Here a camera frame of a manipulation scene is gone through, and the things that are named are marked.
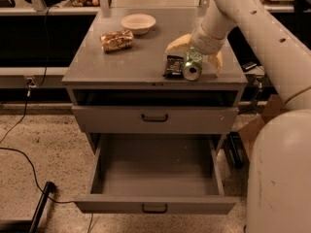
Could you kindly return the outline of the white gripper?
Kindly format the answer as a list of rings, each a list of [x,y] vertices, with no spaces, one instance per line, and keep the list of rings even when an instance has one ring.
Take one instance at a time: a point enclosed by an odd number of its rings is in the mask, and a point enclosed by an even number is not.
[[[171,42],[165,52],[185,52],[190,44],[203,55],[209,55],[208,61],[215,68],[219,77],[223,69],[223,55],[220,51],[226,39],[226,29],[222,26],[198,24],[191,34],[183,35]]]

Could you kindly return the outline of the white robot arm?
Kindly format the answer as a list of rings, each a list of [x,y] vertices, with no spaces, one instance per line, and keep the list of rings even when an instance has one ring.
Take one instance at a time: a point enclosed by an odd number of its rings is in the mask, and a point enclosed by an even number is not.
[[[167,51],[220,51],[237,26],[287,111],[258,134],[251,153],[246,233],[311,233],[311,51],[262,0],[211,0],[204,19]]]

